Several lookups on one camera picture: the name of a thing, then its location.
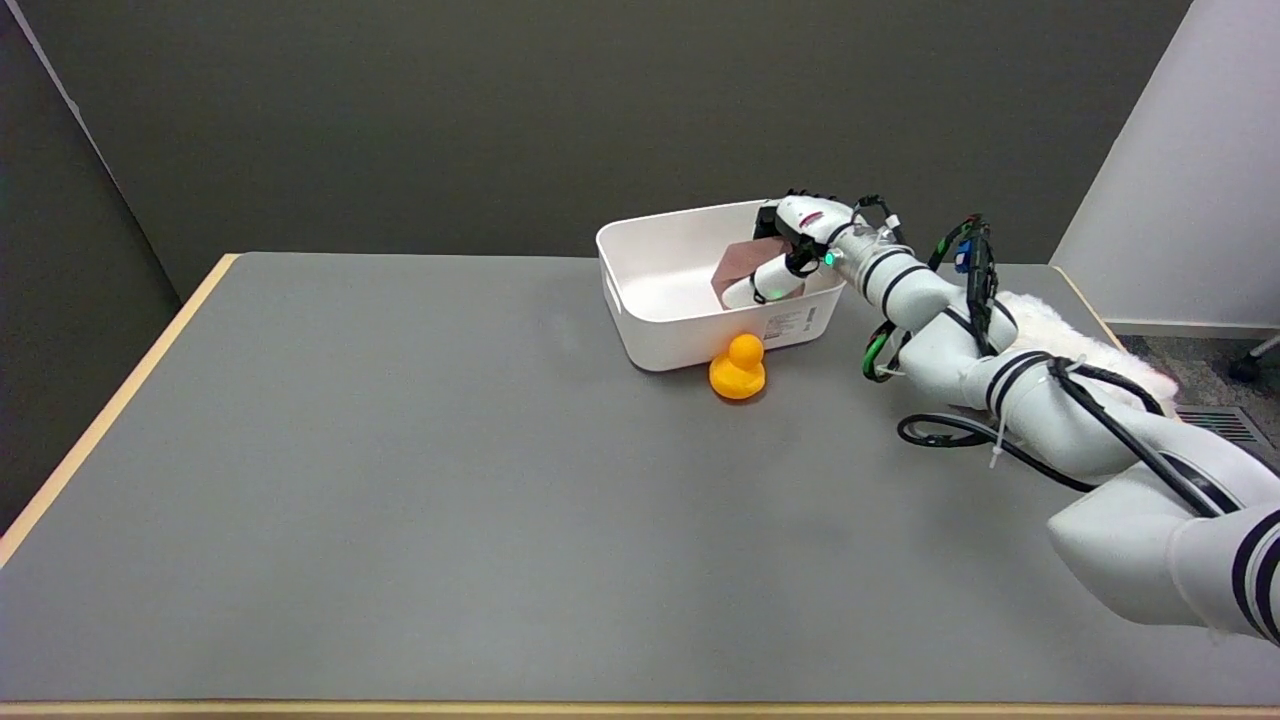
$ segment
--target label sticker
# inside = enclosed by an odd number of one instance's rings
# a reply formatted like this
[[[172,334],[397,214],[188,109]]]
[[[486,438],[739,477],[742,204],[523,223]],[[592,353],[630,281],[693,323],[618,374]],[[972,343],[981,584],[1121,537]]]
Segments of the label sticker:
[[[788,334],[808,332],[813,327],[813,316],[817,314],[817,305],[808,310],[778,313],[764,323],[764,340],[771,341]]]

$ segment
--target rubber duck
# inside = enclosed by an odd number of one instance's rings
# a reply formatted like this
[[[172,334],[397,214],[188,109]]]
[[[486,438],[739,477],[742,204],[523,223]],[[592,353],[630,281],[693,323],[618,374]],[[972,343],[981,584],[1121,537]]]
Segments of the rubber duck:
[[[746,400],[764,389],[764,343],[754,334],[740,334],[728,351],[712,360],[712,389],[728,400]]]

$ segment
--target table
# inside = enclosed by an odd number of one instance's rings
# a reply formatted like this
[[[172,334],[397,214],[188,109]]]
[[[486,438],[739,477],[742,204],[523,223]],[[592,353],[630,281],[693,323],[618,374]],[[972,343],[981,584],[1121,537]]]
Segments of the table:
[[[0,715],[1280,705],[1275,648],[1075,582],[1070,491],[899,441],[878,322],[733,406],[627,363],[594,260],[228,256],[0,546]]]

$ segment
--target blue connector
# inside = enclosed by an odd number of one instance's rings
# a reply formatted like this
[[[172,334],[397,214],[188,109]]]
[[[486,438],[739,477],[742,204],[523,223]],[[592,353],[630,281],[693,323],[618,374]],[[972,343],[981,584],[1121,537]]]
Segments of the blue connector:
[[[973,241],[965,240],[956,246],[956,272],[961,275],[969,274],[969,250],[973,249]]]

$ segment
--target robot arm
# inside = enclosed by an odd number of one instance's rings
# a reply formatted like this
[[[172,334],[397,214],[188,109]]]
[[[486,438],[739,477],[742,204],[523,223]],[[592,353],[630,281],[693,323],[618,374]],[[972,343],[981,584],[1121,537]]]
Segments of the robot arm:
[[[794,251],[730,287],[726,305],[783,297],[829,265],[911,333],[899,361],[920,391],[991,413],[1060,475],[1101,480],[1048,529],[1059,556],[1108,609],[1135,623],[1280,644],[1280,477],[1208,430],[1075,379],[1125,387],[1124,378],[1047,352],[1004,352],[1018,325],[993,290],[975,305],[973,281],[966,291],[916,260],[895,215],[886,211],[876,228],[860,210],[805,195],[767,204],[756,237],[781,234]]]

